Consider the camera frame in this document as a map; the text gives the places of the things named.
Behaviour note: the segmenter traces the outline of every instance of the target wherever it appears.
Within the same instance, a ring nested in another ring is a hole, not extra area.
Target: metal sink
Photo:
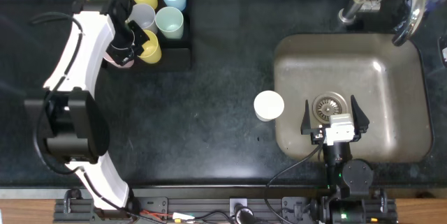
[[[300,125],[309,101],[312,127],[331,114],[351,112],[354,95],[370,124],[354,158],[372,162],[416,162],[432,146],[420,57],[415,46],[391,43],[391,35],[294,35],[276,48],[274,88],[284,99],[276,119],[278,145],[304,158],[316,146]]]

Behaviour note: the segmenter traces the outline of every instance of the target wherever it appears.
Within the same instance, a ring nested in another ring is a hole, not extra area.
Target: black countertop
[[[73,0],[0,0],[0,186],[80,186],[77,177],[45,169],[31,143],[25,95],[42,87],[65,46],[70,24],[30,27],[46,11],[69,13]],[[111,130],[109,152],[133,187],[261,185],[293,164],[275,141],[274,122],[259,121],[256,95],[274,89],[278,42],[297,33],[394,33],[404,0],[340,26],[348,0],[189,0],[190,71],[151,73],[103,69],[96,101]],[[380,186],[447,184],[447,70],[437,38],[447,32],[447,7],[423,21],[412,41],[420,50],[434,144],[419,163],[374,163]],[[325,186],[322,163],[305,163],[279,182]]]

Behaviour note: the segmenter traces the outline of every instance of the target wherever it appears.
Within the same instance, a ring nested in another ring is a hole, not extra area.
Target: chrome faucet
[[[356,19],[358,12],[377,12],[380,10],[380,2],[369,0],[351,0],[348,8],[339,11],[338,17],[344,24],[352,24]],[[396,35],[393,37],[393,44],[396,46],[403,45],[408,38],[418,28],[420,21],[424,15],[425,0],[411,0],[411,10],[407,21],[402,25]]]

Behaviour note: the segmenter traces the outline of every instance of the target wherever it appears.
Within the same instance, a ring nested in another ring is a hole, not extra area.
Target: sink drain
[[[328,124],[331,115],[346,113],[347,104],[342,96],[328,91],[315,98],[313,109],[314,116],[321,123]]]

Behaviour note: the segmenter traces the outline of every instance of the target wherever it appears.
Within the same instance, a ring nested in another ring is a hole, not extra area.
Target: wooden floor
[[[3,224],[50,224],[53,208],[54,200],[0,200]],[[397,200],[397,210],[399,224],[447,223],[447,199]]]

